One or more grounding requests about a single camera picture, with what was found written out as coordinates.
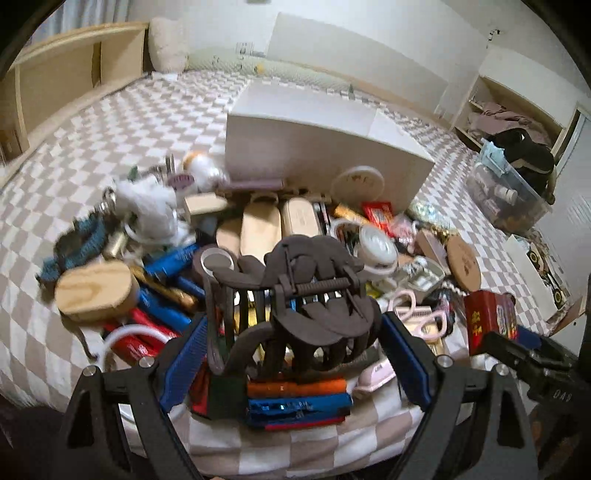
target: wooden shelf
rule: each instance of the wooden shelf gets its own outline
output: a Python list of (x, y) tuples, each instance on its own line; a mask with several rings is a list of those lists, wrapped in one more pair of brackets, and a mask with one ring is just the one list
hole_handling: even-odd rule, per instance
[(470, 105), (472, 105), (476, 109), (476, 111), (478, 111), (478, 112), (484, 111), (484, 108), (482, 107), (482, 105), (478, 105), (478, 103), (474, 102), (473, 100), (468, 101), (468, 103)]
[(0, 189), (64, 121), (142, 76), (147, 28), (79, 28), (19, 53), (0, 81), (0, 130), (16, 132), (22, 153), (8, 162)]
[(521, 113), (539, 122), (550, 139), (550, 145), (554, 158), (560, 152), (560, 146), (567, 136), (562, 125), (560, 125), (548, 113), (537, 105), (521, 96), (510, 88), (484, 76), (476, 76), (472, 87), (464, 97), (464, 104), (453, 118), (453, 126), (460, 139), (473, 150), (482, 148), (482, 144), (468, 133), (470, 119), (484, 111), (484, 105), (488, 102), (495, 102), (507, 110)]
[(30, 144), (27, 151), (22, 153), (19, 157), (7, 163), (4, 170), (4, 176), (0, 178), (0, 190), (3, 190), (8, 181), (20, 170), (22, 165), (28, 160), (33, 152), (54, 132), (60, 125), (73, 117), (75, 114), (92, 105), (97, 100), (102, 99), (106, 95), (110, 95), (117, 90), (125, 88), (130, 83), (137, 80), (136, 76), (127, 77), (124, 79), (114, 80), (105, 85), (100, 85), (88, 93), (85, 93), (80, 98), (69, 103), (65, 107), (58, 110), (51, 117), (41, 123), (35, 130), (28, 134), (28, 142)]
[(480, 149), (482, 148), (482, 144), (476, 138), (471, 136), (463, 128), (456, 127), (456, 131), (460, 132), (464, 137), (466, 137), (470, 142), (472, 142), (474, 144), (474, 146), (480, 151)]

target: clear plastic storage bin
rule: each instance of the clear plastic storage bin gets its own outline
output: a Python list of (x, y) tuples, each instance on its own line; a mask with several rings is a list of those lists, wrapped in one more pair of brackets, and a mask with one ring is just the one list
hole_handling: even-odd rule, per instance
[(484, 143), (466, 179), (470, 197), (494, 227), (523, 234), (546, 213), (550, 205), (509, 165), (502, 150)]

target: white pillow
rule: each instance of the white pillow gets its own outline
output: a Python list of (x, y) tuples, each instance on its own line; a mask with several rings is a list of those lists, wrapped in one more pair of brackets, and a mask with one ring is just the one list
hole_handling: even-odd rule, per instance
[(189, 57), (189, 45), (181, 22), (153, 18), (148, 29), (148, 51), (157, 72), (181, 73)]

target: bed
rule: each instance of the bed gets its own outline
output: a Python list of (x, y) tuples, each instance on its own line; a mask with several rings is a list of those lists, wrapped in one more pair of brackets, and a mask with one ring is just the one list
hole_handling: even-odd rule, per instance
[[(78, 338), (41, 294), (35, 274), (53, 242), (74, 217), (86, 215), (113, 176), (149, 167), (167, 152), (209, 150), (223, 157), (226, 113), (252, 77), (208, 70), (183, 73), (177, 82), (144, 77), (63, 122), (31, 155), (4, 190), (0, 213), (0, 391), (18, 404), (48, 404), (63, 411), (89, 363)], [(267, 78), (289, 87), (289, 82)], [(553, 325), (540, 319), (524, 280), (495, 230), (471, 201), (465, 175), (475, 153), (448, 131), (388, 109), (403, 130), (436, 161), (418, 197), (446, 205), (446, 214), (477, 250), (482, 288), (510, 291), (519, 322), (542, 334)], [(85, 328), (90, 350), (99, 329)], [(467, 355), (465, 330), (448, 342), (453, 356)], [(355, 379), (350, 379), (352, 387)], [(186, 412), (175, 422), (179, 438), (205, 475), (224, 478), (327, 476), (361, 468), (402, 452), (421, 419), (401, 396), (396, 380), (338, 426), (293, 432), (257, 432), (236, 421), (206, 421)], [(141, 451), (135, 426), (126, 423), (132, 448)]]

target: wall outlet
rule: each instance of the wall outlet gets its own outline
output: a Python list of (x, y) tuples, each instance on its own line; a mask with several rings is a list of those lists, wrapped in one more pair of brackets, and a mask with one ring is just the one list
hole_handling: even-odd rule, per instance
[(236, 53), (239, 55), (249, 55), (252, 53), (252, 42), (243, 41), (236, 43)]

